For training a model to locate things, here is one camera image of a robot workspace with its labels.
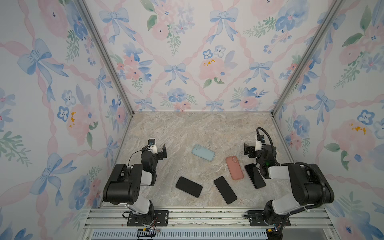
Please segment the light blue phone case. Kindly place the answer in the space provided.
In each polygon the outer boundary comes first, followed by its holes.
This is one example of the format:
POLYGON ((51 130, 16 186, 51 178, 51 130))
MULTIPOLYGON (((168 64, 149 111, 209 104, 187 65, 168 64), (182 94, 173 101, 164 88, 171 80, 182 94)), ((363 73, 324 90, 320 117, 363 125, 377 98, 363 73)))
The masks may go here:
POLYGON ((192 154, 199 157, 199 158, 202 158, 204 160, 207 160, 207 161, 212 161, 215 157, 215 152, 205 148, 205 147, 202 147, 200 145, 195 145, 192 149, 192 154))

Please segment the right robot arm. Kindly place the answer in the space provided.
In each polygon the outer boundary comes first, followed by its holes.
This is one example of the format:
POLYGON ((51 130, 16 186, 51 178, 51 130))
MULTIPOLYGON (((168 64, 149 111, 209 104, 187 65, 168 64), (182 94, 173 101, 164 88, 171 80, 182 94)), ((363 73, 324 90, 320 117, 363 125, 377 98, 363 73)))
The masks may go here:
POLYGON ((266 180, 287 180, 291 190, 279 199, 266 203, 263 211, 250 210, 244 216, 251 226, 268 226, 270 233, 278 233, 289 225, 289 217, 330 204, 334 192, 316 164, 276 161, 276 148, 272 145, 244 144, 244 155, 256 160, 245 170, 256 189, 266 187, 266 180))

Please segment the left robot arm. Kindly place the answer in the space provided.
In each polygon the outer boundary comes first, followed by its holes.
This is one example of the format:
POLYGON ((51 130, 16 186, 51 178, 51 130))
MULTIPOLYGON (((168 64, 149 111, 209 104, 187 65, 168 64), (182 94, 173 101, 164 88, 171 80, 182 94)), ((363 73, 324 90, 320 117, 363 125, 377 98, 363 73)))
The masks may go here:
POLYGON ((157 165, 167 158, 167 148, 163 145, 157 151, 155 144, 148 144, 140 151, 141 163, 128 166, 115 165, 103 190, 103 201, 113 205, 125 204, 127 210, 122 217, 129 227, 154 227, 158 216, 151 200, 140 194, 141 187, 152 187, 157 180, 157 165))

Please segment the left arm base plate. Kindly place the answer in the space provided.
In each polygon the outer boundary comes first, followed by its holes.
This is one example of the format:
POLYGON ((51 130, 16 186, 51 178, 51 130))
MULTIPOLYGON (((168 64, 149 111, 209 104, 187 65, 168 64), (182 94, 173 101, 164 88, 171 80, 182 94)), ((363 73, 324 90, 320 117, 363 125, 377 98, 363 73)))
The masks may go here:
POLYGON ((128 227, 166 227, 169 221, 168 210, 153 210, 146 215, 123 212, 122 217, 127 220, 128 227))

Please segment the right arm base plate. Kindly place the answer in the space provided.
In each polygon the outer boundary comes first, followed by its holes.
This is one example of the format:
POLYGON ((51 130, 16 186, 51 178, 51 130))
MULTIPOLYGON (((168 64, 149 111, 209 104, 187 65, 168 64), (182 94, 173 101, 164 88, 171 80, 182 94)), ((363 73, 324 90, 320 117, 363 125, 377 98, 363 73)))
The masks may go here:
POLYGON ((245 219, 248 219, 251 227, 280 227, 283 223, 285 216, 266 214, 264 211, 249 210, 243 215, 245 219))

